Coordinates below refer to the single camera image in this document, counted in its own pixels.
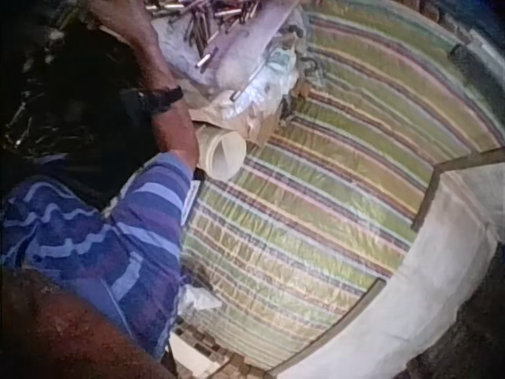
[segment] green striped fabric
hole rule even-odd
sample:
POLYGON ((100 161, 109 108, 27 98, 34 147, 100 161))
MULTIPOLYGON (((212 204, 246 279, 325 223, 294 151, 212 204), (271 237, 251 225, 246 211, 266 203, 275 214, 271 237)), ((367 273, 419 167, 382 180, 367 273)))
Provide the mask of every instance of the green striped fabric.
POLYGON ((393 275, 435 164, 505 141, 447 60, 454 36, 389 2, 306 11, 325 87, 231 182, 204 184, 183 242, 223 301, 188 321, 265 369, 393 275))

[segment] wristwatch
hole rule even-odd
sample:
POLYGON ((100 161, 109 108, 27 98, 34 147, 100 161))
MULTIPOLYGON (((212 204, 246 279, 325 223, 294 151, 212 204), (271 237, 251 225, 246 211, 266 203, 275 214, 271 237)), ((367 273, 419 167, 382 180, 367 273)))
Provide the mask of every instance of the wristwatch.
POLYGON ((154 91, 137 90, 142 113, 148 116, 154 116, 164 113, 170 109, 170 106, 176 101, 182 99, 181 87, 173 89, 162 88, 154 91))

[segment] wooden frame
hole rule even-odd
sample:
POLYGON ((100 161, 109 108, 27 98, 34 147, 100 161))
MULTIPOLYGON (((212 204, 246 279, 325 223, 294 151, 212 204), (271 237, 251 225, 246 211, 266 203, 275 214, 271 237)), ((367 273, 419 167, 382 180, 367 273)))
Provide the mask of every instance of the wooden frame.
POLYGON ((353 322, 357 316, 377 297, 377 295, 386 287, 386 281, 377 278, 366 293, 357 301, 356 304, 347 312, 340 320, 331 326, 325 333, 313 340, 305 349, 299 351, 285 362, 274 367, 268 373, 272 377, 277 377, 281 372, 298 364, 315 351, 319 350, 323 345, 334 339, 344 328, 353 322))
POLYGON ((447 162, 442 162, 435 165, 435 169, 433 170, 428 189, 426 190, 425 197, 421 202, 419 211, 417 212, 416 217, 413 219, 411 229, 414 231, 419 231, 419 229, 421 229, 430 206, 432 205, 436 190, 439 187, 440 175, 442 175, 444 172, 465 170, 466 168, 486 166, 488 164, 502 162, 505 162, 505 147, 495 148, 493 150, 488 150, 487 152, 469 154, 468 156, 448 160, 447 162))

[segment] purple striped shirt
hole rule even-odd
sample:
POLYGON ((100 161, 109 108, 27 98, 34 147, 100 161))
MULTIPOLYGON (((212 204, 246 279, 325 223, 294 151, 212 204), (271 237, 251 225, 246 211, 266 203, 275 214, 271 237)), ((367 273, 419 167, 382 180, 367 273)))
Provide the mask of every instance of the purple striped shirt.
POLYGON ((41 271, 161 358, 176 314, 192 176, 176 155, 158 154, 108 217, 61 183, 30 178, 3 201, 1 263, 41 271))

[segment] white cylinder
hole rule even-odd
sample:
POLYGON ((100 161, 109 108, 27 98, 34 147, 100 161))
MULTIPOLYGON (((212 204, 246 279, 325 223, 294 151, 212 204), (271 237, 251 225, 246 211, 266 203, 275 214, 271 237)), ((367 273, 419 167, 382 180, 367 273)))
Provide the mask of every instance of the white cylinder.
POLYGON ((202 126, 196 131, 196 139, 200 147, 198 167, 208 176, 226 181, 238 173, 246 153, 245 140, 238 132, 202 126))

